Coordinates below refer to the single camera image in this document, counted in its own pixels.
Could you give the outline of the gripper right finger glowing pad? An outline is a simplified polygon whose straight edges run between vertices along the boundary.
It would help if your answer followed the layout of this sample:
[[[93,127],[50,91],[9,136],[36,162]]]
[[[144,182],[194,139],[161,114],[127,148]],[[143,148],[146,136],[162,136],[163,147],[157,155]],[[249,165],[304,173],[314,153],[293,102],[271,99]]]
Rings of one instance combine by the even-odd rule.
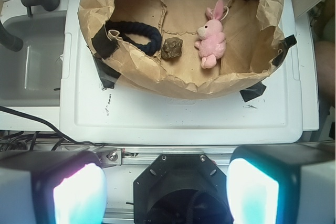
[[[335,223],[335,144],[239,146],[226,188],[235,223]]]

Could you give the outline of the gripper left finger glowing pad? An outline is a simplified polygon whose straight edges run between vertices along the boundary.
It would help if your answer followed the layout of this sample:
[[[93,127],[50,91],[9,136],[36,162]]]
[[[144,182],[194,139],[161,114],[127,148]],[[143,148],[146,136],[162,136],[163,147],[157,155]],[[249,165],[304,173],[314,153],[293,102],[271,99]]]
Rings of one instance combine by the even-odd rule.
[[[1,223],[102,223],[106,205],[94,152],[1,153]]]

